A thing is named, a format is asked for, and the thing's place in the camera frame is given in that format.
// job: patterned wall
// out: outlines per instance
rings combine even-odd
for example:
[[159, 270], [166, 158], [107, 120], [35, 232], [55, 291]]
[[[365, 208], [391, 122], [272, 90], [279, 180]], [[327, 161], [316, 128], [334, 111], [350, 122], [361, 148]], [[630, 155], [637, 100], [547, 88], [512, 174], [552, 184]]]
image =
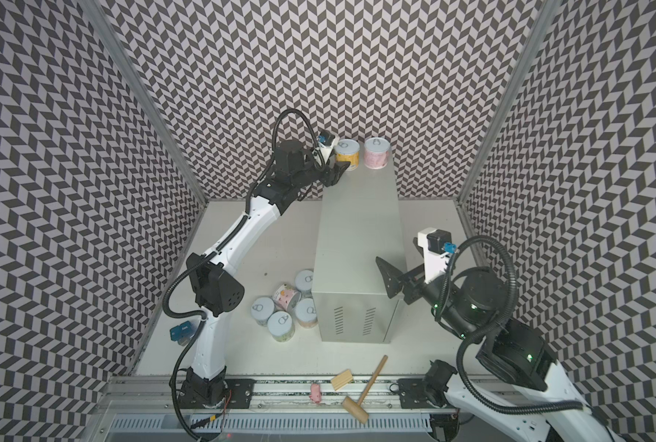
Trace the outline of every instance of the patterned wall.
[[101, 3], [208, 196], [236, 198], [287, 107], [387, 137], [402, 196], [457, 195], [542, 2]]
[[0, 0], [0, 441], [68, 440], [200, 209], [71, 0]]
[[614, 428], [656, 441], [656, 1], [564, 1], [468, 201]]

